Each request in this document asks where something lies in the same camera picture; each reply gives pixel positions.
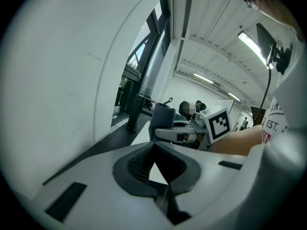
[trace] white wall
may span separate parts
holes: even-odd
[[[183,101],[195,103],[197,100],[204,102],[207,108],[215,106],[217,99],[224,99],[223,96],[200,86],[199,84],[193,83],[187,79],[173,75],[169,83],[169,86],[165,92],[163,102],[167,101],[170,97],[173,101],[169,104],[178,112],[179,105]],[[235,127],[236,122],[240,116],[240,113],[247,114],[247,111],[240,106],[234,104],[230,112],[230,123],[232,129]],[[252,126],[252,120],[248,120],[248,127]]]
[[[1,51],[0,162],[32,198],[110,132],[125,62],[159,0],[28,0]]]

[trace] white t-shirt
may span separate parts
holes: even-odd
[[[284,75],[279,75],[277,87],[283,82],[283,80],[295,67],[298,62],[298,59],[304,52],[304,47],[305,44],[295,38],[289,67],[286,69]],[[281,109],[275,98],[273,98],[270,108],[268,109],[268,113],[262,121],[262,125],[262,143],[267,143],[273,135],[283,133],[289,128],[287,120],[283,114],[283,110]]]

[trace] black slot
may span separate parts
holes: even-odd
[[[62,222],[86,187],[82,183],[72,183],[45,212],[54,219]]]
[[[235,170],[241,170],[243,166],[243,164],[232,163],[232,162],[227,162],[227,161],[220,161],[218,164],[224,167],[227,167],[227,168],[235,169]]]

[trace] whiteboard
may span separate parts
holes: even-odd
[[[235,102],[234,99],[217,99],[215,105],[221,105],[222,107],[227,107],[228,113],[230,113],[234,102]]]

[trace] white ceiling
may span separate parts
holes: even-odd
[[[220,91],[232,92],[242,104],[260,106],[268,70],[237,37],[244,30],[257,41],[256,23],[261,23],[284,47],[295,38],[290,27],[249,9],[243,0],[192,0],[176,74],[204,83],[193,76],[196,72],[218,83]],[[272,100],[278,76],[274,69],[265,108]]]

